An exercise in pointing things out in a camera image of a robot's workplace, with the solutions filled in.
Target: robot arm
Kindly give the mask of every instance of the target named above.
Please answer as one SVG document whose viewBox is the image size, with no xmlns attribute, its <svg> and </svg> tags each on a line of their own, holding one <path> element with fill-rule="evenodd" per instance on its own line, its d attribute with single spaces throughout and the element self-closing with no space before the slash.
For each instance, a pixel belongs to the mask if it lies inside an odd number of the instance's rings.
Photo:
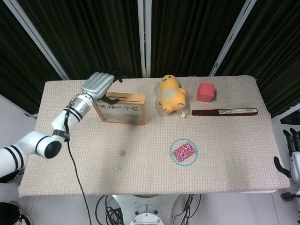
<svg viewBox="0 0 300 225">
<path fill-rule="evenodd" d="M 103 100 L 111 105 L 119 101 L 111 100 L 105 95 L 117 79 L 110 74 L 94 73 L 82 86 L 82 94 L 76 95 L 52 122 L 51 136 L 33 131 L 17 143 L 1 148 L 0 178 L 24 167 L 30 154 L 37 154 L 44 158 L 55 157 L 63 142 L 69 140 L 69 132 L 83 119 L 94 101 Z"/>
</svg>

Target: blue circle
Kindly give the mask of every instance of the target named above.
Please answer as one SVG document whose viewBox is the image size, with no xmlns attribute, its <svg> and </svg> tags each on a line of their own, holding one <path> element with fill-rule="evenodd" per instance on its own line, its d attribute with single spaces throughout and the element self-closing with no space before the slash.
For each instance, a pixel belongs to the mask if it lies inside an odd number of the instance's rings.
<svg viewBox="0 0 300 225">
<path fill-rule="evenodd" d="M 188 142 L 190 142 L 190 143 L 194 146 L 194 148 L 195 148 L 195 150 L 196 150 L 196 157 L 195 157 L 195 159 L 194 159 L 191 163 L 189 163 L 189 164 L 181 164 L 181 163 L 177 162 L 176 159 L 174 159 L 173 154 L 172 154 L 172 148 L 173 148 L 173 145 L 174 145 L 176 142 L 178 142 L 178 141 L 188 141 Z M 197 160 L 197 158 L 198 158 L 198 149 L 197 149 L 197 146 L 196 146 L 191 140 L 186 139 L 186 138 L 179 138 L 179 139 L 177 139 L 176 141 L 174 141 L 174 142 L 171 144 L 171 146 L 170 146 L 170 156 L 171 156 L 171 159 L 173 160 L 173 162 L 176 163 L 177 165 L 181 165 L 181 166 L 189 166 L 189 165 L 192 165 L 192 164 Z"/>
</svg>

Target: plush toy head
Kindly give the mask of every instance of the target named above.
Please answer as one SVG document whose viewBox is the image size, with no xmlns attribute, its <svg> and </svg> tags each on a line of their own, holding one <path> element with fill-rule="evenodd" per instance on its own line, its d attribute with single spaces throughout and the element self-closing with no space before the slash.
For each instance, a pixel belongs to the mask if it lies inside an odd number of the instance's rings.
<svg viewBox="0 0 300 225">
<path fill-rule="evenodd" d="M 161 79 L 160 88 L 161 88 L 161 90 L 164 90 L 167 88 L 179 88 L 179 84 L 178 84 L 178 81 L 175 76 L 166 75 Z"/>
</svg>

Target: black curtain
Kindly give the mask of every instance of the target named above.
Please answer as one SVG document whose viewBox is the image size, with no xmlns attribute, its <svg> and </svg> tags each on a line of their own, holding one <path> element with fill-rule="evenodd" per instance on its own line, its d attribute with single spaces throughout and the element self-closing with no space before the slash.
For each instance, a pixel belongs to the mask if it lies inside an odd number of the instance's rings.
<svg viewBox="0 0 300 225">
<path fill-rule="evenodd" d="M 0 23 L 0 94 L 37 113 L 45 82 L 60 77 L 3 1 Z"/>
<path fill-rule="evenodd" d="M 100 69 L 141 77 L 136 0 L 19 0 L 70 79 Z"/>
<path fill-rule="evenodd" d="M 274 117 L 300 102 L 300 1 L 258 0 L 216 75 L 257 79 Z"/>
<path fill-rule="evenodd" d="M 244 0 L 152 0 L 151 77 L 208 76 Z"/>
</svg>

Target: textured fabric surface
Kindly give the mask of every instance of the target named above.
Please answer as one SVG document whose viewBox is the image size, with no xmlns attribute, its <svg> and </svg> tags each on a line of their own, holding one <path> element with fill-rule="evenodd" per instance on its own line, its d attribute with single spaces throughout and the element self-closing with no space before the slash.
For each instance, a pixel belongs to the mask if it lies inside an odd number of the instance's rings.
<svg viewBox="0 0 300 225">
<path fill-rule="evenodd" d="M 185 118 L 175 112 L 162 112 L 157 103 L 160 79 L 125 79 L 123 83 L 116 82 L 110 91 L 144 93 L 146 125 L 105 123 L 91 109 L 74 128 L 70 146 L 86 194 L 241 192 L 290 186 L 273 164 L 279 152 L 270 114 L 254 78 L 242 75 L 178 79 L 189 91 L 189 113 Z M 51 122 L 81 91 L 84 82 L 47 82 L 36 130 L 51 134 Z M 210 103 L 196 101 L 200 82 L 215 85 L 216 97 Z M 191 115 L 194 109 L 226 108 L 257 108 L 258 115 Z M 178 138 L 188 138 L 198 147 L 198 159 L 191 166 L 179 166 L 170 158 L 169 147 Z M 30 156 L 19 194 L 81 194 L 66 144 L 53 159 Z"/>
</svg>

